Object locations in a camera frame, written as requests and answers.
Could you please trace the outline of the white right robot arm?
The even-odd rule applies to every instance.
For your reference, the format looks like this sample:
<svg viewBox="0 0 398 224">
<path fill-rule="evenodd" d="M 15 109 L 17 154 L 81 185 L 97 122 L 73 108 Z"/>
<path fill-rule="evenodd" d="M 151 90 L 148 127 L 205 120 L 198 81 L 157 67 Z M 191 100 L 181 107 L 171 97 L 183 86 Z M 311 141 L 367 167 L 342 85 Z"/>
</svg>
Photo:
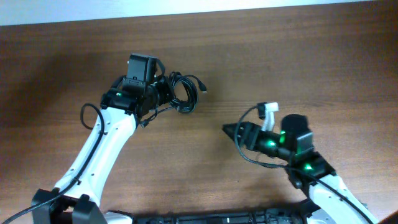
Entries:
<svg viewBox="0 0 398 224">
<path fill-rule="evenodd" d="M 222 130 L 234 141 L 245 160 L 249 158 L 243 148 L 286 162 L 281 168 L 286 171 L 290 183 L 315 207 L 315 211 L 304 215 L 305 222 L 378 223 L 378 219 L 348 190 L 336 170 L 315 150 L 306 116 L 285 116 L 280 133 L 243 119 L 223 125 Z"/>
</svg>

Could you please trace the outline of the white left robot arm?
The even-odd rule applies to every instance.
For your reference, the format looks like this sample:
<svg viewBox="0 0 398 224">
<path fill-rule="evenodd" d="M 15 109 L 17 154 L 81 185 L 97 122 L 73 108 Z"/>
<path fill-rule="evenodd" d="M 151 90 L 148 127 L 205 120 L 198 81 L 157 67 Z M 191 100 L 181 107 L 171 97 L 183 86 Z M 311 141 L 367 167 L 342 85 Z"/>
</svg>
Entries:
<svg viewBox="0 0 398 224">
<path fill-rule="evenodd" d="M 133 223 L 127 212 L 100 210 L 104 185 L 118 155 L 141 119 L 175 96 L 165 67 L 150 55 L 131 54 L 127 74 L 101 97 L 98 117 L 86 143 L 51 191 L 32 199 L 34 223 Z"/>
</svg>

